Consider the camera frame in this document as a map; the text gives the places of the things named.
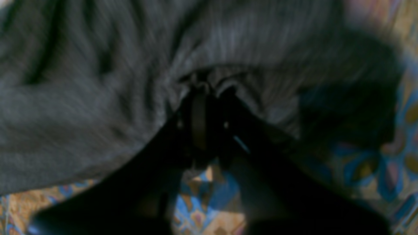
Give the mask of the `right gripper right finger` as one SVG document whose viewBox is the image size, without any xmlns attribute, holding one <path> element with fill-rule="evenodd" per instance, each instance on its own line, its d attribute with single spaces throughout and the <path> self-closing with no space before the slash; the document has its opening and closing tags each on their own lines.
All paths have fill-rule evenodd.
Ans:
<svg viewBox="0 0 418 235">
<path fill-rule="evenodd" d="M 297 140 L 265 125 L 234 92 L 209 97 L 211 149 L 238 182 L 245 235 L 389 235 L 387 220 L 305 174 L 292 160 Z"/>
</svg>

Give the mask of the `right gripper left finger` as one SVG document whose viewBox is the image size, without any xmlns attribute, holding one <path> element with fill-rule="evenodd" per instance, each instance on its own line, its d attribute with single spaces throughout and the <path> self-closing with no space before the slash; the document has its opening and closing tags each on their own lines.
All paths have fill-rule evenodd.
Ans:
<svg viewBox="0 0 418 235">
<path fill-rule="evenodd" d="M 183 172 L 208 164 L 207 99 L 192 92 L 133 159 L 79 195 L 38 212 L 34 235 L 171 235 L 170 217 Z"/>
</svg>

